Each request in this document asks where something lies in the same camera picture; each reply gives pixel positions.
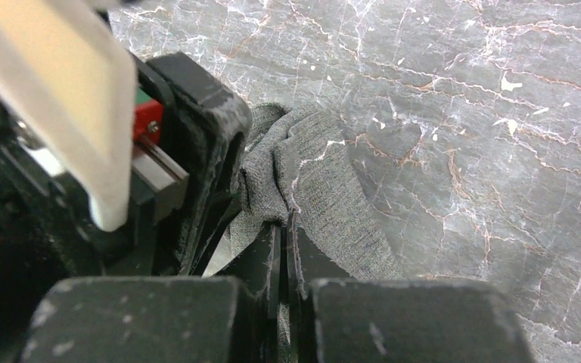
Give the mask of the grey cloth napkin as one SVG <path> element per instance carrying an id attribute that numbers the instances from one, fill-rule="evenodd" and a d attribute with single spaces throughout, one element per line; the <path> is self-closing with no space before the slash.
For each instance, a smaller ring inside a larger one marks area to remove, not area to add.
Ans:
<path id="1" fill-rule="evenodd" d="M 228 227 L 233 255 L 264 222 L 300 215 L 310 238 L 360 280 L 399 280 L 397 258 L 350 163 L 337 117 L 329 110 L 256 105 L 238 174 L 241 213 Z"/>

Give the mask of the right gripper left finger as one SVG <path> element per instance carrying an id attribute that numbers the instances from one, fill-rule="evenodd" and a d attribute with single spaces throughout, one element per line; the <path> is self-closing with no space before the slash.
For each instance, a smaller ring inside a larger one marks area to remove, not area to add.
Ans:
<path id="1" fill-rule="evenodd" d="M 22 362 L 276 362 L 281 229 L 208 278 L 56 283 L 34 312 Z"/>

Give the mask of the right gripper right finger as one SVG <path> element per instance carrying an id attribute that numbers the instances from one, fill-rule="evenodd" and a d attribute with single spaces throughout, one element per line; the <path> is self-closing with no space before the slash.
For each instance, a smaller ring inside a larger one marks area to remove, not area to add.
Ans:
<path id="1" fill-rule="evenodd" d="M 506 296 L 466 279 L 360 281 L 286 224 L 294 362 L 531 362 Z"/>

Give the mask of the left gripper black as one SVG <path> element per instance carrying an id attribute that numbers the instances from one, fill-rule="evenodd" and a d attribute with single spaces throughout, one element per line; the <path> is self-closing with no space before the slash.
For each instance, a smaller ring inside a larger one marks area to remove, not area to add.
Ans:
<path id="1" fill-rule="evenodd" d="M 85 190 L 70 173 L 33 159 L 27 148 L 41 150 L 40 142 L 0 103 L 0 362 L 14 359 L 30 316 L 57 281 L 160 269 L 160 227 L 181 207 L 188 173 L 166 152 L 173 93 L 146 63 L 136 66 L 129 216 L 112 232 L 92 222 Z"/>

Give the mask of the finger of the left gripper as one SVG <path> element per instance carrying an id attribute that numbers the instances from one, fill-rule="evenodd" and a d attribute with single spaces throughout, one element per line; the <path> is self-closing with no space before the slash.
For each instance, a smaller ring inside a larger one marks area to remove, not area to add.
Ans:
<path id="1" fill-rule="evenodd" d="M 238 94 L 186 54 L 156 57 L 148 66 L 174 96 L 175 119 L 164 126 L 163 150 L 189 174 L 172 253 L 179 274 L 202 275 L 241 210 L 237 175 L 253 117 Z"/>

